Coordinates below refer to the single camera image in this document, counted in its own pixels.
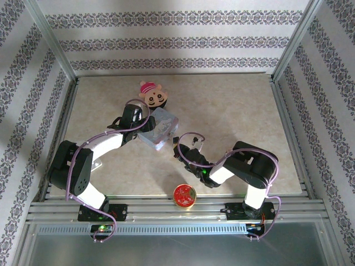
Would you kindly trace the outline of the pale blue printed box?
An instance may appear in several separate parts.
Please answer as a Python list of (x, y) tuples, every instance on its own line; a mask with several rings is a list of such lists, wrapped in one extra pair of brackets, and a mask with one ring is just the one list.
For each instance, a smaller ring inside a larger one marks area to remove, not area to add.
[(174, 132), (178, 129), (179, 119), (163, 108), (156, 108), (150, 116), (155, 119), (154, 129), (138, 133), (138, 138), (159, 151), (174, 137)]

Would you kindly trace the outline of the cartoon face toy pink hat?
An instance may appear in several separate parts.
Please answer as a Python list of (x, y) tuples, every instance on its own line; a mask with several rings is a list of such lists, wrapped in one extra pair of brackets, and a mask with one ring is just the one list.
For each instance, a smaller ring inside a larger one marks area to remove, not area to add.
[(149, 109), (155, 110), (156, 108), (164, 108), (167, 100), (168, 93), (162, 91), (160, 84), (156, 85), (154, 82), (140, 82), (139, 97), (144, 100)]

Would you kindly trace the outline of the round red gold tin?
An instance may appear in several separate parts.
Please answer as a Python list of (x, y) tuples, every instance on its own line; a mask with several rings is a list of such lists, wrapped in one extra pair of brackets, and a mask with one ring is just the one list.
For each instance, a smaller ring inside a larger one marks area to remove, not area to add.
[(173, 201), (179, 208), (188, 210), (196, 203), (196, 191), (188, 184), (178, 185), (173, 192)]

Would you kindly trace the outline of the grey metal front panel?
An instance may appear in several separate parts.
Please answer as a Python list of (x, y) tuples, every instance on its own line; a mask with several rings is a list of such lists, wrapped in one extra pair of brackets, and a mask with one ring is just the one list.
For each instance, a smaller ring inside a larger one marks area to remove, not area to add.
[(79, 225), (30, 228), (13, 266), (343, 266), (317, 222), (278, 223), (259, 241), (240, 234), (118, 234), (95, 243)]

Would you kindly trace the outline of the left controller board green light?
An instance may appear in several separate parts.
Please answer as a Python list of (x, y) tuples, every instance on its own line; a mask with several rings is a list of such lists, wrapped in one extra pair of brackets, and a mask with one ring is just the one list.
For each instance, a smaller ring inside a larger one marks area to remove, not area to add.
[(112, 230), (112, 224), (92, 224), (90, 228), (91, 233), (111, 233)]

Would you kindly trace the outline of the aluminium front rail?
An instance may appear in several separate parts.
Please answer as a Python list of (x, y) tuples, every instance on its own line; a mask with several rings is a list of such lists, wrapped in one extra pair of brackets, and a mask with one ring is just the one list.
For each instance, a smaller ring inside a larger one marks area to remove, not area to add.
[[(178, 207), (171, 197), (115, 197), (113, 204), (126, 204), (129, 223), (143, 222), (221, 222), (226, 214), (220, 212), (226, 203), (242, 202), (240, 197), (198, 197), (188, 210)], [(300, 221), (309, 218), (328, 218), (324, 201), (306, 196), (282, 197), (279, 219)], [(27, 222), (77, 222), (79, 204), (63, 198), (50, 198), (44, 202), (34, 202), (26, 217)]]

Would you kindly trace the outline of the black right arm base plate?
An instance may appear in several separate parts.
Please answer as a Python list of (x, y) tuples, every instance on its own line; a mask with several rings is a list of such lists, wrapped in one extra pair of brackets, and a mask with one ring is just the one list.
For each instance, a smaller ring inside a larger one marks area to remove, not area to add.
[(274, 219), (276, 212), (272, 202), (265, 202), (259, 209), (248, 206), (245, 202), (225, 203), (220, 209), (228, 221)]

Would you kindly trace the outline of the aluminium side rail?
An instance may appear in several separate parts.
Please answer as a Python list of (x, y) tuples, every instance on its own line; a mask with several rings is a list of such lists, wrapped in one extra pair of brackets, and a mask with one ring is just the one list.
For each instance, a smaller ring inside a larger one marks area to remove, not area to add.
[(67, 131), (67, 127), (69, 123), (70, 114), (72, 112), (75, 96), (77, 93), (78, 84), (79, 84), (79, 78), (76, 78), (74, 81), (71, 81), (69, 84), (68, 91), (65, 96), (61, 112), (59, 114), (57, 126), (55, 128), (53, 140), (49, 149), (49, 154), (46, 160), (44, 176), (39, 185), (38, 198), (36, 199), (37, 202), (43, 202), (45, 200), (47, 190), (49, 187), (49, 179), (47, 177), (47, 173), (51, 166), (52, 160), (54, 159), (59, 144), (64, 140), (65, 133)]
[(293, 124), (292, 117), (290, 116), (289, 109), (285, 100), (283, 98), (282, 91), (277, 83), (275, 83), (272, 78), (269, 78), (271, 90), (275, 103), (278, 109), (278, 113), (282, 122), (283, 130), (285, 132), (286, 140), (290, 149), (290, 153), (293, 159), (293, 164), (296, 169), (296, 173), (299, 181), (305, 185), (307, 191), (307, 197), (311, 200), (322, 200), (324, 197), (316, 192), (312, 180), (310, 171), (307, 166), (307, 162), (303, 156), (302, 150), (300, 148), (298, 137), (295, 133), (295, 128)]

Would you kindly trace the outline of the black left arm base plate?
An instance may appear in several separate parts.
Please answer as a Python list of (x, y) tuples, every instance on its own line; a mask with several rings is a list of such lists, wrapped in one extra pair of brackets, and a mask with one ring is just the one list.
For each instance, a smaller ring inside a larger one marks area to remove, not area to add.
[[(126, 220), (128, 213), (127, 204), (107, 204), (103, 209), (103, 212), (108, 213), (115, 218), (118, 222), (123, 222)], [(109, 222), (112, 221), (106, 215), (100, 214), (96, 211), (89, 209), (88, 207), (80, 206), (78, 221), (80, 222)]]

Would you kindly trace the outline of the aluminium frame post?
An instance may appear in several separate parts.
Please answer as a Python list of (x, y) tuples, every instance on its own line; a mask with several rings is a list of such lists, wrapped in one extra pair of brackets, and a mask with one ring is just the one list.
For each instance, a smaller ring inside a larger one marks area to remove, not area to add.
[(64, 51), (57, 37), (55, 36), (51, 26), (49, 25), (45, 15), (40, 9), (37, 0), (23, 0), (23, 2), (26, 8), (28, 9), (28, 12), (30, 13), (31, 17), (33, 18), (34, 22), (36, 23), (37, 27), (41, 31), (43, 38), (54, 53), (56, 59), (59, 62), (60, 67), (65, 72), (67, 78), (70, 81), (74, 81), (75, 83), (77, 83), (77, 76), (69, 60), (65, 56)]
[(291, 35), (290, 41), (287, 44), (285, 51), (282, 53), (275, 70), (270, 75), (270, 82), (275, 83), (280, 79), (280, 76), (285, 71), (287, 64), (293, 57), (296, 48), (302, 41), (303, 36), (306, 34), (308, 27), (310, 26), (323, 2), (324, 0), (309, 0), (309, 3), (306, 6), (299, 24)]

